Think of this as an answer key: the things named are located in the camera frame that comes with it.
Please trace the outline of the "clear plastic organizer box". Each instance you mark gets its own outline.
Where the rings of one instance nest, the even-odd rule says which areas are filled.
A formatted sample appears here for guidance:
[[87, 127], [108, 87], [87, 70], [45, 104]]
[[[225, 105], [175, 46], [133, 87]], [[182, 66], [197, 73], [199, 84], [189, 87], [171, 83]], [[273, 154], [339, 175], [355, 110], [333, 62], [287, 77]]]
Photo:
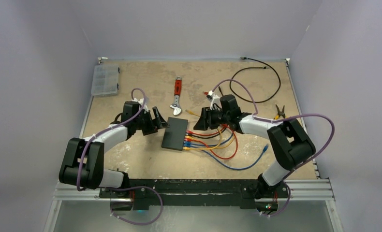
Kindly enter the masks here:
[[91, 86], [92, 96], [117, 95], [120, 68], [116, 64], [96, 65]]

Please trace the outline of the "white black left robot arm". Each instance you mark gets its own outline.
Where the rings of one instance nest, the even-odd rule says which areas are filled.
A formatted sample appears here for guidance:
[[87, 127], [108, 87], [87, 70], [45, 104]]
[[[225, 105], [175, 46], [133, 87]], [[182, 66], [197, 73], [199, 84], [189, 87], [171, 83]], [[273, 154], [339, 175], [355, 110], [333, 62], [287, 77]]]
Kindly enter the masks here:
[[132, 189], [124, 171], [104, 167], [104, 155], [111, 148], [130, 139], [137, 131], [143, 135], [168, 128], [157, 107], [149, 110], [145, 103], [128, 101], [114, 121], [104, 130], [86, 138], [68, 141], [59, 171], [59, 182], [73, 185], [78, 191], [109, 188], [119, 198]]

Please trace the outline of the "yellow black pliers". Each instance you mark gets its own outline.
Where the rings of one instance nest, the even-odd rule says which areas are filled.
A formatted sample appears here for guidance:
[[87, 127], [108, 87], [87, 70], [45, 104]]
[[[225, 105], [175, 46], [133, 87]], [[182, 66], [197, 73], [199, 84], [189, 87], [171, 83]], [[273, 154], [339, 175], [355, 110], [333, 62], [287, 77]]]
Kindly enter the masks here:
[[285, 105], [280, 108], [277, 104], [275, 105], [277, 109], [277, 114], [274, 117], [274, 120], [279, 120], [279, 119], [285, 119], [286, 114], [285, 114]]

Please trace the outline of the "aluminium frame rail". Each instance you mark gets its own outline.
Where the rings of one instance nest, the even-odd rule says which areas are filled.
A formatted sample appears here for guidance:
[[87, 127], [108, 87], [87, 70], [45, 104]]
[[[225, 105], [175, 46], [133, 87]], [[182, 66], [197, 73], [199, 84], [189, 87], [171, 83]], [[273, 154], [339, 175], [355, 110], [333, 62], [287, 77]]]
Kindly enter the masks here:
[[254, 180], [134, 179], [133, 200], [58, 183], [46, 232], [341, 232], [328, 180], [287, 180], [254, 199]]

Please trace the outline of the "black network switch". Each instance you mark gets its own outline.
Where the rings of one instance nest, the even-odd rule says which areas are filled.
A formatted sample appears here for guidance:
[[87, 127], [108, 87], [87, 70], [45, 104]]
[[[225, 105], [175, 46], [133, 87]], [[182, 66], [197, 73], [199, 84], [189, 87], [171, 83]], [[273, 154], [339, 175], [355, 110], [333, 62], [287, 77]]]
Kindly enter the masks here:
[[169, 127], [165, 129], [161, 148], [182, 151], [187, 133], [188, 120], [168, 117]]

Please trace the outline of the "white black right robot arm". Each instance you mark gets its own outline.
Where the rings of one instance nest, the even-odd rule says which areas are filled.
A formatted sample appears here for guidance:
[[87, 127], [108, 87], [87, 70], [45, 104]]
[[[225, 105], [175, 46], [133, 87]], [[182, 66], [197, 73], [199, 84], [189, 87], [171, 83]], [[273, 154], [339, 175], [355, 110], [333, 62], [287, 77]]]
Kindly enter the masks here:
[[206, 131], [225, 124], [237, 133], [256, 135], [270, 141], [276, 160], [258, 176], [253, 193], [256, 199], [274, 193], [289, 172], [316, 153], [315, 145], [297, 119], [279, 122], [244, 113], [231, 94], [219, 97], [210, 91], [206, 97], [210, 106], [202, 108], [194, 130]]

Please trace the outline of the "black braided cable teal plug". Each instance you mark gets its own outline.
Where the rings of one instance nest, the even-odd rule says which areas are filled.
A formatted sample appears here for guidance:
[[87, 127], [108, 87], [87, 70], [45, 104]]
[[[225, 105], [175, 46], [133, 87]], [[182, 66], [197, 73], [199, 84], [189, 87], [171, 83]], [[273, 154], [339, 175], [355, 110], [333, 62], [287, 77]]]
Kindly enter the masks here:
[[243, 81], [247, 79], [248, 74], [259, 74], [260, 76], [255, 78], [251, 82], [251, 90], [262, 90], [262, 93], [252, 93], [253, 100], [247, 95], [242, 93], [242, 89], [236, 89], [235, 82], [229, 82], [230, 92], [241, 99], [242, 101], [261, 104], [270, 101], [279, 92], [282, 79], [278, 71], [273, 65], [267, 61], [262, 61], [257, 58], [241, 57], [241, 61], [256, 63], [250, 64], [247, 67], [241, 68], [232, 75], [232, 79]]

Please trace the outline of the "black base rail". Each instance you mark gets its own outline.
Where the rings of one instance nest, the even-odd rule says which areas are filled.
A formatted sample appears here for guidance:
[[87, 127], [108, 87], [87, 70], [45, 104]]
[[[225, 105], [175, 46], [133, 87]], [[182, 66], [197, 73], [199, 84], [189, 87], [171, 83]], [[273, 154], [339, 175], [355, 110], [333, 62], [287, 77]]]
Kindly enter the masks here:
[[278, 201], [288, 197], [281, 183], [272, 194], [256, 199], [256, 179], [130, 179], [129, 191], [101, 189], [99, 197], [128, 200], [129, 209], [148, 210], [165, 206], [235, 206], [240, 209], [276, 211]]

